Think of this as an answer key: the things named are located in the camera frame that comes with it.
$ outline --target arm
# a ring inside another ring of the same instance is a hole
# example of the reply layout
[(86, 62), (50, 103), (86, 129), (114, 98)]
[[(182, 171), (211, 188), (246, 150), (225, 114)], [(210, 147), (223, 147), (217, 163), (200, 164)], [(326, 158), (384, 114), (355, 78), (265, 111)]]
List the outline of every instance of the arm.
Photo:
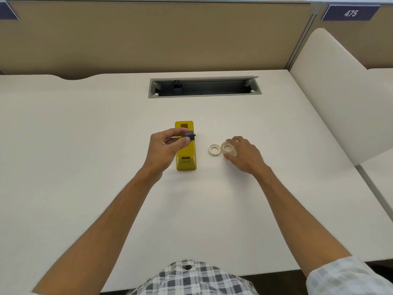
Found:
[(254, 145), (241, 136), (227, 142), (235, 147), (237, 156), (224, 154), (224, 157), (258, 181), (281, 233), (306, 277), (316, 268), (351, 256), (278, 180)]
[(108, 279), (150, 188), (188, 145), (187, 128), (152, 134), (143, 167), (101, 216), (53, 264), (33, 292), (42, 295), (95, 295)]

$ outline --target shirt sleeve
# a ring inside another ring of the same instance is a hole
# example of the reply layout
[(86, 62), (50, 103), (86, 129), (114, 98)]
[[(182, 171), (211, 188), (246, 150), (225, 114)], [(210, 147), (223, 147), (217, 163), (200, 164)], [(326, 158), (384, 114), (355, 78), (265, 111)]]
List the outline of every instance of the shirt sleeve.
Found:
[(386, 295), (393, 284), (355, 257), (339, 259), (313, 270), (306, 281), (310, 295)]

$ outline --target plaid shirt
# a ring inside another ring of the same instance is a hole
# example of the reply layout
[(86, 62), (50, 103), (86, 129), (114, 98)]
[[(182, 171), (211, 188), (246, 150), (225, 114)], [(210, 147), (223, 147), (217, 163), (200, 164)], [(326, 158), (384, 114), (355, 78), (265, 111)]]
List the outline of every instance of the plaid shirt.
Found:
[[(387, 295), (393, 284), (358, 258), (348, 257), (315, 269), (307, 278), (310, 295)], [(192, 259), (175, 262), (127, 295), (258, 295), (253, 284)]]

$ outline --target forearm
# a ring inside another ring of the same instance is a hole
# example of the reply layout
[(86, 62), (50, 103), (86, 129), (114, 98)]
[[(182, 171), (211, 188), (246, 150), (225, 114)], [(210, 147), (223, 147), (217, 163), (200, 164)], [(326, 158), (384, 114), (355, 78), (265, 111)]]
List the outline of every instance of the forearm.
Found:
[(305, 276), (327, 263), (351, 256), (265, 166), (255, 175), (284, 239)]
[(139, 171), (54, 263), (33, 292), (43, 295), (100, 293), (154, 182), (147, 172)]

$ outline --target clear tape roll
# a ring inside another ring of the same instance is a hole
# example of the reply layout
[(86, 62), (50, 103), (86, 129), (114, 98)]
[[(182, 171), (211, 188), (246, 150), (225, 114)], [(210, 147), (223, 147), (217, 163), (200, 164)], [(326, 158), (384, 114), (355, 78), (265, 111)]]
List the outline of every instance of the clear tape roll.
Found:
[(209, 154), (213, 155), (213, 156), (219, 156), (219, 154), (221, 153), (221, 148), (220, 146), (216, 145), (216, 144), (212, 144), (209, 147)]
[(233, 147), (233, 145), (231, 145), (228, 142), (224, 142), (224, 143), (221, 144), (221, 152), (222, 153), (231, 154), (231, 155), (236, 155), (235, 147)]

